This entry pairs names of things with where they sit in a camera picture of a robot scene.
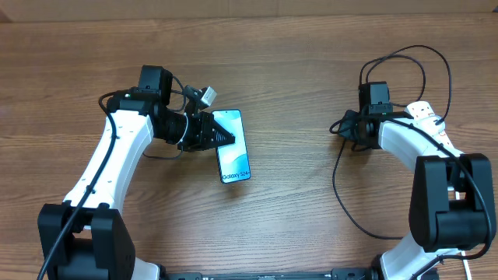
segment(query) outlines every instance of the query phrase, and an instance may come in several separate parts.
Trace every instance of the wood grain surface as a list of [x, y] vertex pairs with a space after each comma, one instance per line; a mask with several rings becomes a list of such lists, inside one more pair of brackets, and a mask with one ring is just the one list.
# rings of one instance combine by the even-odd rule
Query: wood grain surface
[[496, 0], [0, 0], [14, 23], [492, 12]]
[[2, 11], [2, 7], [0, 7], [0, 23], [10, 23], [11, 20], [7, 17], [7, 15]]
[[[43, 261], [38, 212], [60, 203], [86, 168], [104, 125], [98, 96], [136, 86], [144, 64], [212, 86], [212, 109], [242, 111], [252, 178], [221, 184], [214, 150], [141, 159], [124, 204], [138, 257], [205, 274], [367, 266], [396, 242], [365, 236], [341, 210], [331, 188], [341, 139], [328, 133], [358, 107], [361, 65], [410, 44], [444, 53], [454, 87], [447, 133], [457, 148], [487, 155], [496, 176], [497, 26], [493, 14], [0, 25], [0, 278], [35, 279]], [[443, 62], [406, 53], [426, 67], [424, 100], [442, 114]], [[387, 80], [397, 103], [414, 100], [422, 83], [403, 60], [371, 80]], [[176, 152], [156, 140], [148, 149]], [[412, 175], [399, 160], [347, 150], [337, 181], [365, 228], [409, 231]], [[471, 261], [474, 278], [495, 279], [497, 261], [495, 247]], [[460, 261], [440, 269], [442, 279], [465, 278]]]

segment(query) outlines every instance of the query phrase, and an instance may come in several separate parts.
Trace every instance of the black cable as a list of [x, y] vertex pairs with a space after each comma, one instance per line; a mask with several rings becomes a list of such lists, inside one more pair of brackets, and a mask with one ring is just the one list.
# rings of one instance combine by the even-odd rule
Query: black cable
[[389, 57], [397, 54], [400, 51], [408, 50], [408, 49], [414, 48], [414, 47], [423, 47], [423, 48], [426, 48], [428, 50], [431, 50], [431, 51], [435, 52], [437, 55], [440, 56], [441, 59], [443, 59], [444, 65], [446, 65], [446, 69], [447, 69], [447, 72], [448, 72], [448, 104], [447, 104], [447, 107], [446, 107], [446, 112], [444, 112], [444, 116], [436, 122], [436, 125], [438, 125], [438, 124], [441, 124], [446, 119], [448, 113], [450, 112], [450, 105], [451, 105], [451, 70], [450, 70], [450, 65], [448, 64], [448, 61], [446, 60], [446, 58], [444, 57], [444, 55], [442, 55], [439, 51], [437, 51], [436, 49], [434, 49], [432, 47], [426, 46], [426, 45], [412, 45], [412, 46], [403, 47], [403, 48], [401, 48], [401, 49], [399, 49], [399, 50], [397, 50], [395, 52], [392, 52], [391, 54], [383, 57], [381, 60], [377, 61], [372, 66], [372, 68], [366, 73], [366, 76], [368, 76], [372, 72], [372, 70], [375, 67], [377, 67], [377, 65], [379, 65], [380, 63], [388, 60]]
[[369, 232], [368, 230], [364, 229], [362, 226], [360, 226], [358, 224], [358, 222], [355, 221], [355, 219], [351, 216], [351, 214], [349, 214], [348, 210], [345, 208], [344, 204], [342, 203], [341, 198], [339, 197], [339, 194], [337, 192], [337, 187], [335, 186], [335, 173], [336, 173], [337, 168], [339, 166], [339, 160], [341, 159], [342, 151], [344, 150], [344, 146], [345, 146], [346, 141], [347, 141], [347, 139], [344, 138], [344, 141], [342, 142], [341, 149], [339, 150], [339, 154], [337, 155], [337, 160], [335, 161], [334, 171], [332, 172], [332, 187], [334, 188], [334, 192], [335, 192], [335, 196], [337, 198], [337, 201], [339, 201], [339, 204], [341, 205], [342, 210], [344, 210], [344, 213], [349, 217], [351, 222], [353, 224], [355, 224], [355, 226], [359, 230], [363, 231], [366, 235], [371, 236], [373, 238], [380, 239], [380, 240], [401, 240], [402, 237], [380, 236], [377, 234], [373, 234], [373, 233]]
[[179, 92], [179, 91], [174, 90], [174, 89], [172, 89], [172, 90], [171, 90], [171, 92], [172, 92], [172, 93], [177, 93], [177, 94], [181, 94], [181, 95], [183, 95], [183, 96], [184, 96], [184, 102], [183, 102], [183, 104], [181, 105], [180, 109], [170, 109], [170, 110], [171, 110], [172, 112], [181, 112], [182, 110], [184, 110], [184, 109], [185, 109], [185, 104], [187, 103], [187, 97], [183, 94], [184, 86], [181, 84], [180, 80], [179, 80], [177, 77], [175, 77], [175, 76], [173, 76], [173, 79], [174, 79], [175, 81], [177, 81], [177, 84], [178, 84], [178, 85], [179, 85], [179, 87], [181, 88], [181, 91], [182, 91], [182, 92]]
[[116, 138], [117, 138], [117, 135], [116, 135], [116, 124], [114, 123], [114, 119], [110, 115], [110, 112], [103, 105], [102, 101], [103, 101], [104, 98], [109, 97], [109, 96], [113, 96], [114, 94], [115, 93], [106, 93], [106, 94], [102, 95], [99, 98], [99, 106], [100, 106], [100, 108], [102, 108], [103, 112], [109, 118], [110, 126], [112, 127], [112, 129], [111, 129], [111, 135], [110, 135], [110, 144], [109, 144], [109, 148], [107, 149], [107, 153], [106, 153], [105, 157], [103, 158], [102, 163], [99, 166], [99, 169], [95, 172], [95, 176], [93, 177], [92, 181], [90, 182], [90, 184], [88, 186], [86, 186], [85, 194], [82, 196], [82, 198], [79, 201], [78, 205], [73, 210], [73, 212], [72, 212], [71, 216], [69, 217], [68, 221], [66, 222], [66, 224], [62, 228], [61, 232], [57, 236], [57, 239], [55, 240], [54, 245], [52, 246], [52, 248], [48, 252], [48, 255], [45, 258], [44, 264], [41, 266], [40, 273], [38, 274], [37, 280], [43, 280], [43, 278], [45, 276], [45, 272], [47, 272], [48, 265], [51, 263], [51, 260], [54, 257], [55, 251], [58, 249], [60, 243], [66, 237], [66, 235], [68, 234], [69, 230], [72, 228], [72, 224], [75, 221], [76, 216], [78, 215], [78, 212], [81, 210], [81, 208], [85, 204], [85, 202], [88, 199], [88, 197], [90, 196], [90, 194], [93, 193], [93, 188], [95, 187], [95, 184], [96, 184], [96, 182], [99, 179], [99, 176], [102, 174], [102, 171], [105, 168], [105, 166], [107, 164], [107, 161], [110, 158], [110, 154], [112, 153], [112, 150], [114, 148], [114, 143], [116, 142]]
[[360, 149], [356, 149], [356, 146], [357, 146], [356, 143], [353, 143], [351, 145], [351, 152], [364, 152], [364, 151], [366, 151], [368, 149], [372, 149], [372, 147], [370, 147], [370, 146], [363, 147], [363, 148], [360, 148]]
[[351, 120], [358, 120], [358, 115], [356, 116], [351, 116], [351, 117], [343, 117], [342, 119], [336, 121], [334, 124], [331, 125], [331, 127], [328, 129], [328, 131], [330, 131], [330, 133], [332, 134], [340, 134], [340, 133], [343, 133], [343, 132], [346, 132], [348, 130], [351, 130], [353, 128], [343, 128], [343, 129], [338, 129], [338, 130], [334, 130], [334, 128], [340, 124], [342, 124], [343, 122], [345, 121], [351, 121]]
[[[363, 76], [363, 70], [365, 69], [366, 66], [376, 62], [376, 61], [379, 61], [381, 59], [383, 59], [385, 57], [382, 57], [382, 58], [376, 58], [376, 59], [373, 59], [371, 61], [368, 61], [367, 63], [365, 63], [363, 65], [363, 67], [361, 68], [361, 70], [359, 71], [359, 85], [361, 86], [362, 84], [362, 76]], [[420, 101], [420, 99], [422, 99], [422, 95], [424, 93], [424, 91], [426, 90], [426, 71], [424, 70], [422, 64], [417, 61], [416, 59], [412, 58], [412, 57], [409, 57], [408, 55], [403, 55], [403, 54], [395, 54], [395, 55], [391, 55], [391, 56], [387, 56], [386, 60], [388, 59], [391, 59], [391, 58], [405, 58], [405, 59], [409, 59], [413, 62], [415, 62], [419, 67], [420, 67], [420, 71], [422, 71], [422, 90], [420, 91], [420, 94], [419, 94], [419, 97], [417, 97], [416, 101]], [[368, 77], [369, 77], [369, 74], [370, 72], [375, 68], [376, 66], [373, 66], [369, 71], [368, 71], [368, 74], [366, 75], [366, 78], [365, 78], [365, 82], [368, 82]], [[408, 104], [404, 105], [404, 104], [396, 104], [396, 103], [392, 103], [391, 104], [393, 106], [397, 106], [397, 107], [407, 107]]]
[[146, 158], [150, 158], [150, 159], [161, 159], [161, 160], [176, 160], [176, 159], [179, 159], [181, 157], [181, 154], [184, 153], [184, 147], [181, 146], [181, 150], [180, 150], [180, 153], [177, 155], [177, 156], [173, 156], [173, 157], [163, 157], [163, 156], [148, 156], [146, 155], [145, 152], [143, 152], [143, 156], [146, 157]]

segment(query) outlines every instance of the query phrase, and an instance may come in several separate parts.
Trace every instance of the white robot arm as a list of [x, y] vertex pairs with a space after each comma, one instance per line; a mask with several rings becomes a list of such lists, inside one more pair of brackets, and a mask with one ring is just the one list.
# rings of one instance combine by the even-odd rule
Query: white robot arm
[[[117, 110], [111, 115], [117, 129], [114, 151], [93, 189], [93, 194], [88, 197], [83, 207], [97, 208], [100, 203], [107, 203], [110, 208], [117, 209], [122, 214], [130, 180], [142, 153], [153, 140], [154, 131], [150, 116], [140, 115], [138, 111]], [[109, 147], [112, 132], [109, 118], [106, 120], [102, 138], [92, 159], [78, 183], [64, 198], [64, 201], [70, 201], [73, 207], [85, 194], [89, 180], [92, 180]]]
[[[413, 119], [400, 118], [398, 121], [413, 124], [415, 127], [422, 129], [439, 143], [443, 143], [455, 156], [458, 157], [462, 154], [451, 144], [444, 130], [444, 122], [436, 125], [440, 117], [434, 113], [429, 103], [425, 101], [411, 103], [405, 108], [405, 112], [410, 114]], [[379, 146], [400, 159], [412, 172], [415, 172], [416, 160], [419, 156], [447, 157], [445, 153], [441, 152], [418, 132], [389, 121], [385, 121], [380, 125]], [[457, 248], [449, 248], [427, 253], [413, 239], [412, 234], [408, 233], [395, 248], [382, 255], [382, 273], [384, 279], [405, 280], [436, 256], [456, 254], [458, 252], [459, 249]]]
[[[410, 233], [394, 249], [380, 256], [373, 270], [375, 277], [421, 278], [437, 264], [440, 256], [453, 257], [461, 250], [488, 242], [488, 227], [489, 240], [493, 239], [496, 233], [493, 183], [485, 156], [465, 155], [457, 150], [444, 130], [444, 120], [425, 101], [411, 103], [404, 112], [394, 113], [386, 82], [361, 85], [359, 107], [360, 113], [348, 110], [341, 121], [332, 125], [331, 132], [373, 149], [386, 150], [415, 174]], [[333, 131], [339, 123], [339, 129]], [[454, 159], [459, 159], [462, 166]], [[475, 188], [467, 185], [463, 166], [472, 172], [470, 176], [487, 211]], [[454, 201], [448, 199], [448, 191], [463, 191], [467, 195], [464, 200]]]
[[[128, 186], [142, 153], [153, 138], [177, 145], [182, 152], [212, 149], [235, 141], [233, 135], [214, 121], [212, 114], [199, 112], [216, 97], [211, 87], [198, 90], [183, 87], [178, 81], [181, 94], [189, 103], [187, 106], [184, 103], [183, 114], [167, 109], [173, 79], [176, 78], [162, 67], [144, 65], [139, 87], [107, 95], [112, 96], [105, 108], [110, 118], [85, 172], [62, 205], [45, 205], [38, 216], [46, 258], [44, 268], [47, 267], [50, 280], [166, 277], [162, 266], [135, 257], [135, 248], [121, 218]], [[110, 145], [113, 132], [114, 147]], [[107, 162], [91, 188], [90, 181], [94, 181], [109, 151]], [[70, 232], [64, 234], [71, 220], [68, 216], [75, 218]], [[92, 231], [91, 240], [73, 237], [72, 233], [83, 229]], [[64, 241], [58, 243], [56, 240], [61, 237]], [[43, 278], [44, 268], [39, 278]]]

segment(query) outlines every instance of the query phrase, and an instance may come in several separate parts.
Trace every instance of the phone screen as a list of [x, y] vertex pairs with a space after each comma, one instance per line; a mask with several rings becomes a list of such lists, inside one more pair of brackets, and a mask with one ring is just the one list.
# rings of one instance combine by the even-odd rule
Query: phone screen
[[212, 114], [219, 125], [235, 136], [235, 143], [216, 148], [222, 183], [251, 178], [242, 114], [239, 110], [216, 110]]

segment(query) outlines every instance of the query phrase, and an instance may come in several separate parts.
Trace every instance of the samsung galaxy phone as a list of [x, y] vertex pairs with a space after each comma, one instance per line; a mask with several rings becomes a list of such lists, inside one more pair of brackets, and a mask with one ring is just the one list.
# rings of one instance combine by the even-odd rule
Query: samsung galaxy phone
[[212, 114], [219, 125], [235, 136], [235, 143], [216, 148], [222, 183], [233, 183], [251, 178], [240, 110], [216, 110]]

